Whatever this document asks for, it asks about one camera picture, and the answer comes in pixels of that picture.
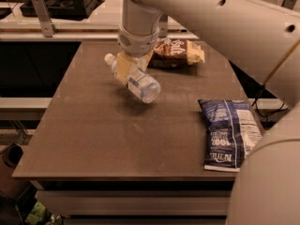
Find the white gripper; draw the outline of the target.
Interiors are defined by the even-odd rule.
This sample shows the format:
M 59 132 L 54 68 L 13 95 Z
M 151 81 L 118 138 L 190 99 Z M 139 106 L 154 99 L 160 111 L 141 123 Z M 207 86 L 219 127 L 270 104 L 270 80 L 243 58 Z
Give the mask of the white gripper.
M 122 84 L 127 84 L 127 75 L 132 65 L 136 64 L 133 57 L 140 57 L 137 66 L 142 71 L 146 71 L 153 56 L 152 49 L 157 44 L 159 29 L 150 35 L 140 36 L 130 33 L 123 25 L 119 26 L 118 44 L 124 50 L 116 56 L 117 69 L 116 78 Z

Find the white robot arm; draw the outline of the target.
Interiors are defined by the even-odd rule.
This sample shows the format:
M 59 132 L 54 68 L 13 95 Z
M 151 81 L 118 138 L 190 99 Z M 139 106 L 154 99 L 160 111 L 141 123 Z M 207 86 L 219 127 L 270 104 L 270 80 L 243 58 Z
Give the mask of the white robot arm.
M 260 0 L 126 1 L 172 17 L 290 107 L 236 175 L 226 225 L 300 225 L 298 15 Z

